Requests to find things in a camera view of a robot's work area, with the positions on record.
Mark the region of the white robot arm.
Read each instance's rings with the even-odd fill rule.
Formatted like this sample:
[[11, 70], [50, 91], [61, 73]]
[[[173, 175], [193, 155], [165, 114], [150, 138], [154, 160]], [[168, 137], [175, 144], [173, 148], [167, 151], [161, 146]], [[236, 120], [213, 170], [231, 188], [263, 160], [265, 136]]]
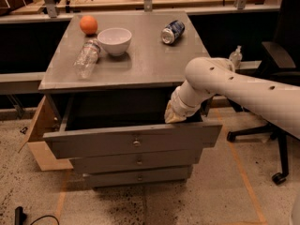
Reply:
[[172, 92], [165, 121], [184, 121], [205, 100], [222, 95], [300, 139], [300, 87], [237, 74], [228, 70], [230, 63], [207, 57], [188, 62], [185, 81]]

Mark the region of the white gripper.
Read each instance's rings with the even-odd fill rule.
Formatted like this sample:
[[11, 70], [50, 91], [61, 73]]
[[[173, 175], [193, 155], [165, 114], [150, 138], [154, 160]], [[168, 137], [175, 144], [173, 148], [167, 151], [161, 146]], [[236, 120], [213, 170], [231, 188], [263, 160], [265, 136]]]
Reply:
[[177, 86], [172, 92], [171, 100], [168, 102], [164, 119], [166, 124], [178, 123], [185, 121], [188, 117], [192, 116], [196, 111], [198, 111], [201, 105], [196, 105], [195, 107], [190, 107], [185, 104], [179, 96], [181, 88]]

